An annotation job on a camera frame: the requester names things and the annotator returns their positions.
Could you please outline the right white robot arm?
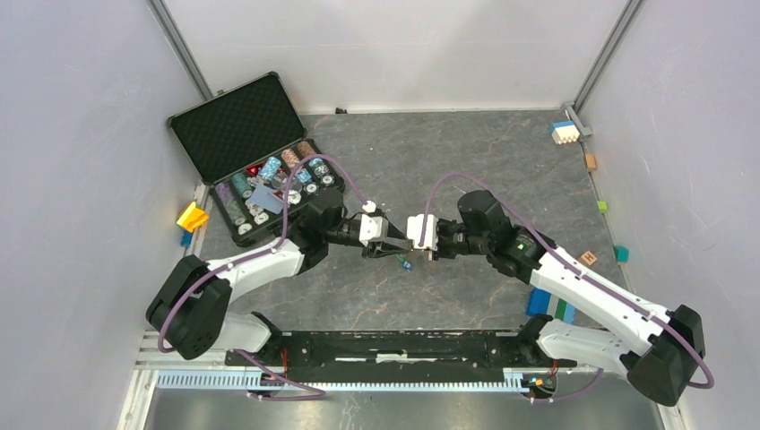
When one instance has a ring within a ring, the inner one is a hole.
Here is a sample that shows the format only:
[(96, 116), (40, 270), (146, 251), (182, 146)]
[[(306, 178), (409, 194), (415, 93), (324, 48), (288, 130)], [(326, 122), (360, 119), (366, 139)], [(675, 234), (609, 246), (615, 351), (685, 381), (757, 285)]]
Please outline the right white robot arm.
[(463, 195), (461, 221), (424, 212), (418, 245), (435, 256), (483, 255), (501, 274), (549, 292), (590, 316), (598, 329), (574, 328), (537, 316), (517, 342), (520, 359), (539, 366), (565, 359), (614, 372), (662, 406), (678, 404), (687, 388), (710, 389), (701, 315), (669, 309), (621, 288), (578, 262), (490, 191)]

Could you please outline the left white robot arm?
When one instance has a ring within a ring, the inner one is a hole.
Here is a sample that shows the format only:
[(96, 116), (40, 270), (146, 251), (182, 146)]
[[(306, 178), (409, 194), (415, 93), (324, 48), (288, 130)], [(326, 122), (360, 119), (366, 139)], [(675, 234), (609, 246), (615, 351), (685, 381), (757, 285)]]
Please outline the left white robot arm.
[(325, 190), (285, 217), (282, 235), (242, 254), (203, 261), (190, 254), (174, 267), (146, 311), (162, 353), (196, 359), (213, 348), (242, 349), (260, 365), (281, 355), (281, 340), (257, 314), (233, 314), (229, 305), (275, 280), (314, 268), (330, 245), (357, 247), (365, 258), (405, 254), (412, 242), (373, 203), (351, 217), (343, 194)]

